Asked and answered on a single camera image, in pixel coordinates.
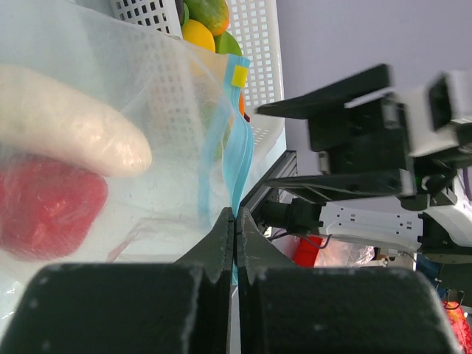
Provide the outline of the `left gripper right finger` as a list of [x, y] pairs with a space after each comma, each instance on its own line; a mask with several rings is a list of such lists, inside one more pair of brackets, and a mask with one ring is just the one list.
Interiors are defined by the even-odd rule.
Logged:
[[236, 221], [243, 353], [459, 353], [430, 282], [405, 268], [302, 268]]

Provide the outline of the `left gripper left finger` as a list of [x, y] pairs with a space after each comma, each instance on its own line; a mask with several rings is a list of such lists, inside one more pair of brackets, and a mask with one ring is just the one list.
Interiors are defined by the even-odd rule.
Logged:
[[65, 263], [29, 282], [3, 353], [227, 353], [235, 219], [174, 263]]

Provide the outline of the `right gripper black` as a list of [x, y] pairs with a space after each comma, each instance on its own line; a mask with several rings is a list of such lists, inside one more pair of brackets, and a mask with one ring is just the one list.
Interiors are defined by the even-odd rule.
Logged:
[[381, 63], [302, 96], [256, 107], [259, 115], [307, 119], [310, 147], [326, 164], [320, 176], [267, 180], [311, 203], [395, 196], [424, 207], [471, 166], [471, 151], [452, 148], [410, 155], [406, 108], [395, 94], [349, 107], [359, 97], [390, 87], [389, 64]]

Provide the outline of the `red bell pepper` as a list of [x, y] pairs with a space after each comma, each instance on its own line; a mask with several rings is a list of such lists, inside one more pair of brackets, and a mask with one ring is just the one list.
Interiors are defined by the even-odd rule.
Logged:
[[1, 250], [28, 261], [67, 257], [107, 198], [96, 173], [37, 156], [13, 159], [1, 168]]

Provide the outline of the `yellow lemon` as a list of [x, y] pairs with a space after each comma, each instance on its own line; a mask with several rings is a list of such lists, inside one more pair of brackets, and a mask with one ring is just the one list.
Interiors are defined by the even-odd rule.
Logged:
[[181, 30], [184, 40], [210, 52], [216, 51], [213, 35], [202, 23], [189, 19]]

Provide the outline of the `clear zip top bag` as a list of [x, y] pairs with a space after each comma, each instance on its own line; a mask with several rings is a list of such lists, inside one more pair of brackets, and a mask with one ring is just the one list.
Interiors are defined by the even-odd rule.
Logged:
[[239, 205], [247, 58], [72, 1], [1, 3], [1, 321], [51, 263], [173, 261]]

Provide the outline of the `white radish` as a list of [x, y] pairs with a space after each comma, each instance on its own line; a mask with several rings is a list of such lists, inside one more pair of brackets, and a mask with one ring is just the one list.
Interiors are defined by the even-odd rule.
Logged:
[[1, 143], [107, 177], [152, 164], [150, 144], [120, 112], [52, 77], [1, 65]]

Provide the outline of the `orange papaya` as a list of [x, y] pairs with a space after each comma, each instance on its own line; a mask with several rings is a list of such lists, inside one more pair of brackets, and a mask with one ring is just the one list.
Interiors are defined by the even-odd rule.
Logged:
[[244, 99], [243, 99], [243, 93], [241, 92], [240, 95], [239, 95], [239, 99], [238, 99], [238, 109], [239, 109], [239, 112], [241, 113], [242, 116], [245, 115], [245, 104], [244, 104]]

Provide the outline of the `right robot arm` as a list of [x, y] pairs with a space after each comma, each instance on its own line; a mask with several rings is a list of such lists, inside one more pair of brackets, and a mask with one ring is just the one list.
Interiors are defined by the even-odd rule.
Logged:
[[440, 72], [406, 91], [391, 68], [368, 68], [260, 115], [304, 120], [320, 174], [269, 179], [294, 197], [262, 208], [290, 233], [471, 261], [471, 72]]

